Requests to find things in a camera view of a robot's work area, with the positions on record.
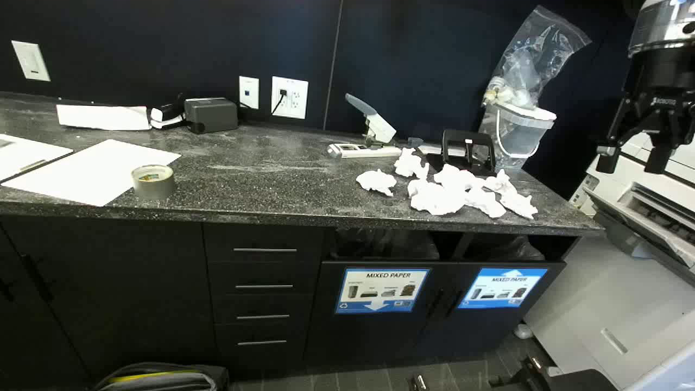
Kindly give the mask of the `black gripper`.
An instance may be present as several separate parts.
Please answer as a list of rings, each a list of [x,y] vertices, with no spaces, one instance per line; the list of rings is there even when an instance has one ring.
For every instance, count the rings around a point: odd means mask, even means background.
[[[693,141],[695,50],[662,49],[637,53],[612,131],[597,143],[597,171],[612,173],[622,145],[648,131],[653,152],[645,169],[662,173],[679,143]]]

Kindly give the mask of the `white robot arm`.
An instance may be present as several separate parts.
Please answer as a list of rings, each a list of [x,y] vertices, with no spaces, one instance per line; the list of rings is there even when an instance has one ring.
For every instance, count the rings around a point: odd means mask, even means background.
[[[597,143],[597,169],[612,173],[624,143],[648,132],[645,169],[662,173],[695,134],[695,0],[643,0],[629,58],[619,108]]]

